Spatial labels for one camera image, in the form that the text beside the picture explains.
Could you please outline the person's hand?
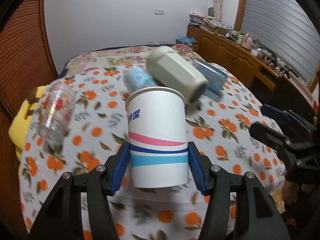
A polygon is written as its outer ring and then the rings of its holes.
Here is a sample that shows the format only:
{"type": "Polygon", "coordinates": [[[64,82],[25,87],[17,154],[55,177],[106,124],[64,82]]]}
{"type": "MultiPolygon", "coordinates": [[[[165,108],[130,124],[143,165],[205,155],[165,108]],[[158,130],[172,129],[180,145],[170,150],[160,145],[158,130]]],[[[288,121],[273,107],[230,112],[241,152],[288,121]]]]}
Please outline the person's hand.
{"type": "Polygon", "coordinates": [[[297,183],[285,180],[281,189],[283,202],[288,205],[295,203],[298,200],[299,191],[306,191],[307,187],[308,186],[306,184],[299,185],[297,183]]]}

